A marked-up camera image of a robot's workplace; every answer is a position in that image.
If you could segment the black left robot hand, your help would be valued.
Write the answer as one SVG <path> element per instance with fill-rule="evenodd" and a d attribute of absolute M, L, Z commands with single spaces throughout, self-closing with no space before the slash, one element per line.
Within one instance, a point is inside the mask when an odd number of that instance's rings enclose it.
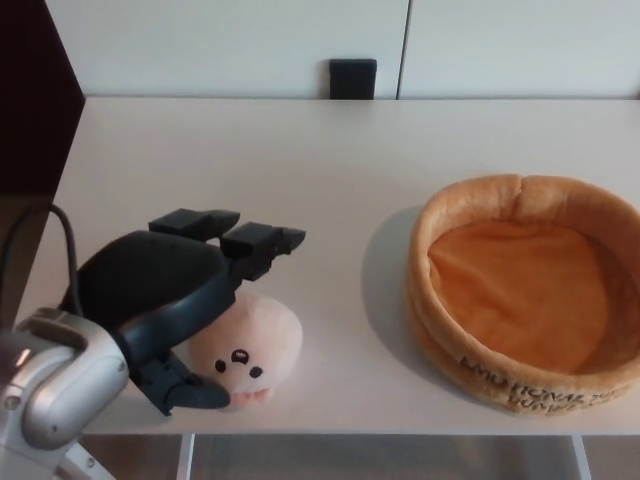
<path fill-rule="evenodd" d="M 222 385 L 190 371 L 172 349 L 217 321 L 243 282 L 268 273 L 306 237 L 300 229 L 239 219 L 228 210 L 159 217 L 77 268 L 59 304 L 111 335 L 130 380 L 164 415 L 175 407 L 230 405 Z"/>

